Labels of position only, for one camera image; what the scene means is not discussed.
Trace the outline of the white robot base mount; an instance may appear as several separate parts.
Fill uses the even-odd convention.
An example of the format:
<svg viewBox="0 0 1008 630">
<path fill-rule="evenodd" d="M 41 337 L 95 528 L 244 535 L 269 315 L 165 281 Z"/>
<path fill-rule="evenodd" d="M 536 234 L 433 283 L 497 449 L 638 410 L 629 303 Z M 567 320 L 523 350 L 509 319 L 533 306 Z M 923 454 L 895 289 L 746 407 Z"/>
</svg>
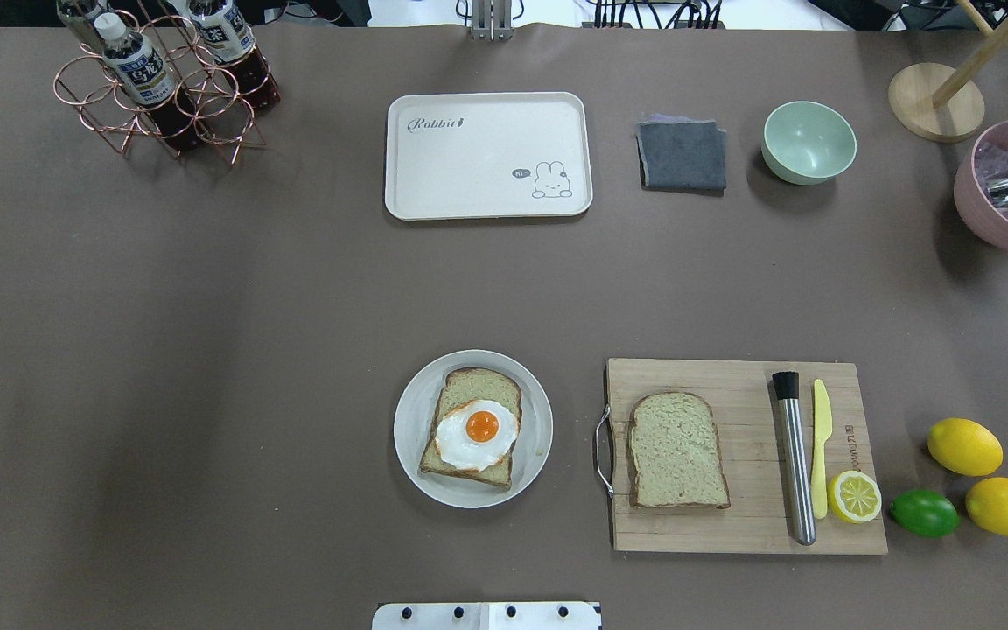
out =
<svg viewBox="0 0 1008 630">
<path fill-rule="evenodd" d="M 372 629 L 601 629 L 599 602 L 388 603 Z"/>
</svg>

